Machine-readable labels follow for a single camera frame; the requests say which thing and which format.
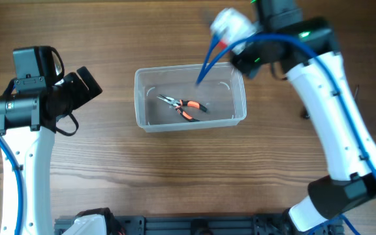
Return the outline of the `clear plastic container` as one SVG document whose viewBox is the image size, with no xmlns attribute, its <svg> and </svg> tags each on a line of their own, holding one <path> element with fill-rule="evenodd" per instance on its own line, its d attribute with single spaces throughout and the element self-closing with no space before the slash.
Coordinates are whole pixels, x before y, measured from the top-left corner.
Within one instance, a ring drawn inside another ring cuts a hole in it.
<svg viewBox="0 0 376 235">
<path fill-rule="evenodd" d="M 178 65 L 138 69 L 134 76 L 134 107 L 139 127 L 147 133 L 187 131 L 235 126 L 247 116 L 243 77 L 230 63 L 216 63 L 201 84 L 196 79 L 202 65 Z M 184 110 L 198 122 L 188 122 L 162 94 L 204 105 L 206 113 L 196 108 Z"/>
</svg>

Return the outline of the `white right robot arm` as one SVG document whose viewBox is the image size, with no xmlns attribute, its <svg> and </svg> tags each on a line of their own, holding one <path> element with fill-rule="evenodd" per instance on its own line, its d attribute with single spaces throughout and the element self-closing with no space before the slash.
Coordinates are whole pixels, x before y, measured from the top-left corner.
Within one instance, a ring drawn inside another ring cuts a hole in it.
<svg viewBox="0 0 376 235">
<path fill-rule="evenodd" d="M 248 77 L 263 64 L 279 63 L 309 114 L 328 175 L 308 185 L 307 196 L 286 211 L 281 230 L 311 234 L 376 198 L 376 143 L 349 88 L 328 21 L 304 19 L 294 1 L 255 1 L 255 7 L 256 22 L 227 8 L 210 29 L 227 44 L 231 63 Z"/>
</svg>

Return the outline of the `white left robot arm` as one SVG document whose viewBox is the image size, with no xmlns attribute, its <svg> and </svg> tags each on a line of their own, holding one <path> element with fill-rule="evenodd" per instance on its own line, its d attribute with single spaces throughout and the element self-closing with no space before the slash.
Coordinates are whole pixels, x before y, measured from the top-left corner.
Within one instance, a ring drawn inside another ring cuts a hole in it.
<svg viewBox="0 0 376 235">
<path fill-rule="evenodd" d="M 0 148 L 3 158 L 1 234 L 53 234 L 50 205 L 50 161 L 57 128 L 65 117 L 102 93 L 86 67 L 53 86 L 0 96 Z"/>
</svg>

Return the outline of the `orange black needle-nose pliers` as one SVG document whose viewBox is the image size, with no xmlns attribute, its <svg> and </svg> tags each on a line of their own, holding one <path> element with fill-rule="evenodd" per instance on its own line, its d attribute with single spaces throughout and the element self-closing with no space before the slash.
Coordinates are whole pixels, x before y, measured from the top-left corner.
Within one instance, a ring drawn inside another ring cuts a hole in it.
<svg viewBox="0 0 376 235">
<path fill-rule="evenodd" d="M 204 113 L 208 111 L 208 109 L 204 105 L 196 101 L 183 100 L 183 99 L 177 100 L 172 97 L 164 96 L 162 94 L 160 94 L 157 98 L 168 103 L 170 106 L 173 106 L 175 111 L 188 122 L 198 122 L 198 119 L 195 119 L 193 116 L 190 116 L 184 110 L 184 107 L 196 108 L 197 110 L 200 110 Z"/>
</svg>

